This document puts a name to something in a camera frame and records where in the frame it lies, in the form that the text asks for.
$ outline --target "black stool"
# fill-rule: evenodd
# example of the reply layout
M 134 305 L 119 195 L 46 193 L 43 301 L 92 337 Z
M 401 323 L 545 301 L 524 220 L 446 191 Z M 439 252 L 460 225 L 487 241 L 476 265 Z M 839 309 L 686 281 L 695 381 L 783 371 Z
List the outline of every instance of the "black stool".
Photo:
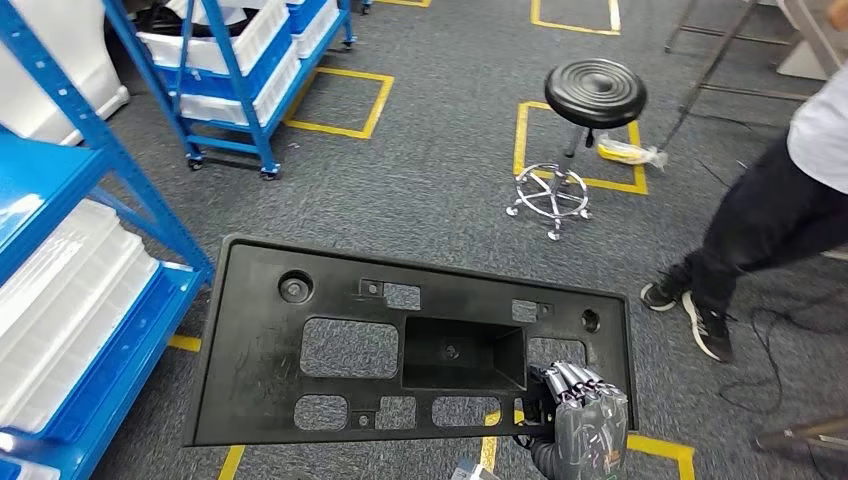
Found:
M 551 70 L 545 80 L 545 99 L 556 113 L 577 125 L 577 129 L 558 163 L 530 165 L 515 177 L 518 198 L 506 213 L 514 217 L 518 214 L 516 207 L 527 206 L 554 221 L 548 238 L 559 240 L 564 218 L 592 216 L 586 208 L 589 204 L 586 183 L 570 170 L 583 133 L 588 130 L 586 148 L 592 148 L 593 130 L 618 128 L 636 120 L 645 107 L 648 92 L 642 80 L 624 65 L 596 58 Z M 550 174 L 550 180 L 542 180 L 537 171 Z

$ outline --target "black plastic panel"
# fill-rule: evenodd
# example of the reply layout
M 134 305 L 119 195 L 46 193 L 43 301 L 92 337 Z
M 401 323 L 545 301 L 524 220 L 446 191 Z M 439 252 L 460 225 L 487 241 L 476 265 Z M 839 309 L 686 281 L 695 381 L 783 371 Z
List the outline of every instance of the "black plastic panel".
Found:
M 383 296 L 389 283 L 418 287 L 417 309 L 389 308 Z M 536 302 L 536 321 L 513 320 L 514 299 Z M 589 329 L 587 311 L 598 321 Z M 438 427 L 432 419 L 434 400 L 450 396 L 495 398 L 505 412 L 501 418 L 512 418 L 515 399 L 528 398 L 532 338 L 582 342 L 586 363 L 630 395 L 635 429 L 627 311 L 626 298 L 616 294 L 231 236 L 218 261 L 186 444 L 545 433 L 551 427 L 509 421 Z M 394 326 L 397 373 L 306 375 L 301 339 L 312 318 Z M 343 397 L 344 427 L 298 428 L 295 405 L 305 395 Z M 414 428 L 374 428 L 384 397 L 414 399 L 407 402 L 414 405 Z

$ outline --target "blue plastic crate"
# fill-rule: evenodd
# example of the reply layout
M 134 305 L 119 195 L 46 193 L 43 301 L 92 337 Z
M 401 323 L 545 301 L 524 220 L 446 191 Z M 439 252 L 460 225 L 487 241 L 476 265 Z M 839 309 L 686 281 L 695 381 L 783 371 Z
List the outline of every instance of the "blue plastic crate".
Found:
M 321 7 L 327 2 L 335 2 L 336 0 L 303 0 L 301 4 L 288 3 L 289 21 L 291 21 L 291 32 L 295 35 L 303 33 L 309 22 L 315 18 Z
M 21 466 L 0 458 L 0 480 L 15 480 L 21 473 Z
M 166 282 L 162 265 L 160 264 L 147 285 L 139 294 L 135 303 L 130 307 L 121 325 L 115 329 L 112 336 L 100 350 L 91 364 L 83 373 L 80 380 L 47 422 L 43 430 L 37 433 L 21 432 L 13 428 L 0 429 L 21 438 L 33 440 L 43 439 L 63 443 L 73 443 L 79 439 L 85 426 L 95 415 L 103 399 L 112 390 L 112 386 L 121 376 L 135 350 L 136 337 L 144 330 L 145 324 L 150 323 L 142 310 L 150 308 L 146 302 L 148 291 L 158 282 Z
M 265 51 L 256 60 L 256 64 L 253 65 L 250 72 L 244 76 L 244 85 L 251 99 L 255 99 L 259 95 L 259 91 L 265 86 L 265 82 L 268 81 L 274 69 L 277 68 L 283 55 L 286 54 L 289 48 L 292 48 L 291 22 L 292 18 L 290 16 L 280 26 L 271 43 L 268 44 L 268 47 L 265 48 Z M 168 89 L 175 90 L 179 68 L 162 67 L 159 65 L 155 67 L 165 80 L 165 85 L 168 86 Z M 182 85 L 180 88 L 181 93 L 238 100 L 236 92 L 233 90 L 233 83 L 230 80 L 230 76 L 223 73 L 186 67 L 180 84 Z

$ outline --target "round stool seat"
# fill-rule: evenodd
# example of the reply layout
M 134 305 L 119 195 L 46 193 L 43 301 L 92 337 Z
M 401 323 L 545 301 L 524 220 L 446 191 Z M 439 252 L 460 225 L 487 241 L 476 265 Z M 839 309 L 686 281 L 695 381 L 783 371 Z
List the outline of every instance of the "round stool seat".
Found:
M 548 105 L 571 123 L 609 129 L 636 120 L 648 100 L 642 79 L 620 63 L 581 60 L 551 70 L 545 80 Z

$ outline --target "caster wheel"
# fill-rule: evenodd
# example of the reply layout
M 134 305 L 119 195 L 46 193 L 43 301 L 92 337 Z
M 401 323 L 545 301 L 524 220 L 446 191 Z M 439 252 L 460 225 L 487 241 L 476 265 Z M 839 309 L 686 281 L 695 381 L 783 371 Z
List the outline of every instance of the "caster wheel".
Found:
M 196 158 L 189 158 L 187 163 L 188 163 L 188 169 L 191 170 L 192 172 L 196 172 L 196 171 L 200 170 L 201 168 L 203 168 L 203 160 L 199 160 L 199 159 L 196 159 Z
M 270 182 L 271 180 L 280 178 L 280 172 L 259 172 L 259 178 L 266 182 Z

